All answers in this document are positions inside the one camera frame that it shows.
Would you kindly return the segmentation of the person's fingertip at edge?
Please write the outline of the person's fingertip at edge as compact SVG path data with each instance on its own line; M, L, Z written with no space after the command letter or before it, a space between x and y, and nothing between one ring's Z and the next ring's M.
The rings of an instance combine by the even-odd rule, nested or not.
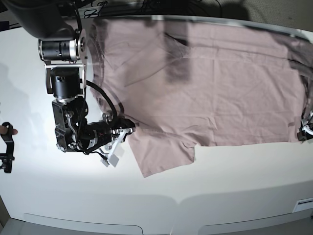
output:
M0 134L1 135L5 135L8 132L8 128L5 126L0 126ZM12 129L12 135L16 135L18 133L18 131L16 129Z

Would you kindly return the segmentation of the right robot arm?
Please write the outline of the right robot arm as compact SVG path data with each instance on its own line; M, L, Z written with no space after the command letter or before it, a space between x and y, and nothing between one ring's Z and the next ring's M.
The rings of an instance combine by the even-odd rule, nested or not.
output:
M86 32L74 1L5 0L18 23L38 39L45 64L46 91L52 103L57 147L63 152L99 154L104 165L117 164L116 147L135 131L135 124L117 114L107 94L86 78ZM88 123L86 88L99 92L110 109L99 122Z

